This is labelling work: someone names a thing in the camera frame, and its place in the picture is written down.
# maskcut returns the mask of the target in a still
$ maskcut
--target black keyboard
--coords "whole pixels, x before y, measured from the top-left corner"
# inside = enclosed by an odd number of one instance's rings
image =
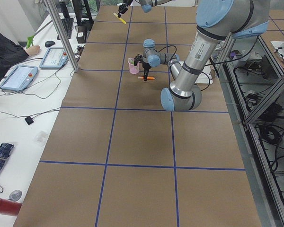
[[[74,18],[62,18],[61,21],[66,31],[66,35],[70,39],[71,32],[72,32],[72,25],[74,23]]]

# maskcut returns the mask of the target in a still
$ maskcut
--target black mouse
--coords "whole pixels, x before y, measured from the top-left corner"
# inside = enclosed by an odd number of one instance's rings
[[[54,41],[49,40],[49,41],[45,42],[45,47],[50,47],[50,46],[52,46],[54,44],[56,44]]]

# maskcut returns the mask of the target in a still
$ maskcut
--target person's hand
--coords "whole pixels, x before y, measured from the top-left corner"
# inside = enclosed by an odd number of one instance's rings
[[[40,46],[31,46],[28,47],[26,50],[26,53],[30,56],[30,55],[35,55],[38,54],[40,52]]]

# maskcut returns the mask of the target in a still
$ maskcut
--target folded umbrella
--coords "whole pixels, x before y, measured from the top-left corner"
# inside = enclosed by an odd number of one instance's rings
[[[13,144],[1,143],[0,145],[0,170],[3,168],[5,161],[9,157],[9,154],[13,148],[14,148]]]

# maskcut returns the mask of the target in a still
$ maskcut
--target blue and white device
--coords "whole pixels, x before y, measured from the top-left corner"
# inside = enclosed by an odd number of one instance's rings
[[[59,69],[67,61],[67,55],[64,48],[53,47],[48,48],[39,67],[41,69]]]
[[[18,65],[7,76],[3,84],[0,86],[2,90],[22,91],[33,81],[38,73],[38,67]]]

